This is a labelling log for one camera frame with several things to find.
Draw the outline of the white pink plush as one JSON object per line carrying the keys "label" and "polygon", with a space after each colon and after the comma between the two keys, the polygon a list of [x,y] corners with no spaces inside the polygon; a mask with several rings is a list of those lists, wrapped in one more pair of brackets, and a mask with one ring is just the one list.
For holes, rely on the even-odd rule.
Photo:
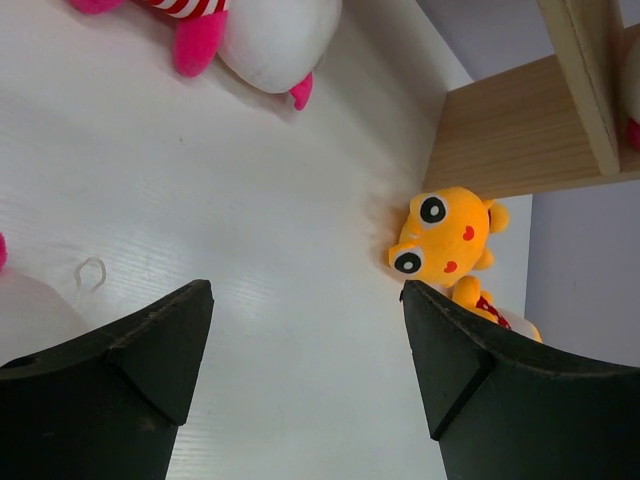
{"label": "white pink plush", "polygon": [[1,364],[88,333],[80,306],[107,280],[104,261],[89,257],[73,273],[76,297],[69,302],[52,286],[7,266],[9,251],[1,239]]}
{"label": "white pink plush", "polygon": [[339,24],[339,0],[152,0],[144,6],[176,21],[172,60],[194,78],[219,56],[241,80],[289,94],[298,111],[312,95],[313,70]]}

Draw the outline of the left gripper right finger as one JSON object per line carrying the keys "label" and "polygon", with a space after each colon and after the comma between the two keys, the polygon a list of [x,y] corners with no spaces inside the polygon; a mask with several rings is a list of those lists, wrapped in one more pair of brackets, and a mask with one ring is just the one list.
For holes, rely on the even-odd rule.
{"label": "left gripper right finger", "polygon": [[639,371],[538,343],[408,281],[404,318],[450,479],[635,479]]}

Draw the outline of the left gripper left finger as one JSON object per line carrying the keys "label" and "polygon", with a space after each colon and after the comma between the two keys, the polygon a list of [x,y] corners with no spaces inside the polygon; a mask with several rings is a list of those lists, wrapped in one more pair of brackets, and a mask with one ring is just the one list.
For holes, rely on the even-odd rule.
{"label": "left gripper left finger", "polygon": [[194,280],[1,368],[4,479],[163,479],[188,418],[214,308]]}

